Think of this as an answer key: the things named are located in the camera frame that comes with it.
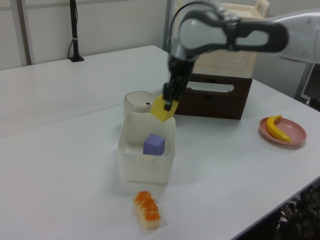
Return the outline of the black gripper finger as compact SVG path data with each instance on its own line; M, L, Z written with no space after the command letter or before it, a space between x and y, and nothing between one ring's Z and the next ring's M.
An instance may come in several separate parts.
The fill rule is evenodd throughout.
M179 102L188 84L187 79L177 79L173 88L173 100Z
M164 109L167 111L170 111L173 103L172 84L170 82L166 82L163 85L163 99L164 99Z

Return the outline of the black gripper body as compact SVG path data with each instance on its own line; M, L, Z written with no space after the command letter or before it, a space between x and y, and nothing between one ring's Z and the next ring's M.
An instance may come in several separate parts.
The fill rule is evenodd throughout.
M182 84L186 86L193 72L195 61L181 60L170 56L168 60L168 69L170 72L169 82L172 86Z

